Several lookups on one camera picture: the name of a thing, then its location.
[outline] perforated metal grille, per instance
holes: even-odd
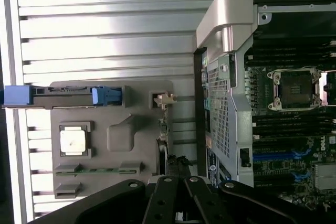
[[[210,124],[212,144],[225,156],[229,154],[229,125],[227,107],[227,80],[218,77],[218,68],[208,72],[209,97],[211,103]]]

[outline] gray plastic panel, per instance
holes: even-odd
[[[73,175],[56,175],[54,171],[54,190],[63,184],[81,183],[81,189],[77,196],[87,196],[125,179],[139,179],[147,182],[148,179],[158,173],[159,149],[156,139],[159,137],[160,128],[158,119],[163,117],[160,108],[150,109],[149,101],[153,91],[164,90],[173,93],[173,83],[170,81],[106,81],[100,82],[55,82],[52,86],[128,86],[128,107],[108,106],[98,108],[71,108],[55,109],[51,111],[51,138],[52,138],[52,162],[53,168],[60,165],[80,164],[85,169],[119,168],[120,170],[131,167],[141,170],[135,174],[119,173],[95,173]],[[134,139],[126,143],[124,148],[121,139],[116,140],[114,148],[113,136],[109,136],[108,128],[113,125],[114,136],[122,136],[118,133],[118,124],[124,125],[124,121],[132,115],[136,119],[136,126],[132,130]],[[88,147],[92,150],[91,159],[81,156],[60,156],[60,126],[74,122],[91,122],[91,132],[87,132]]]

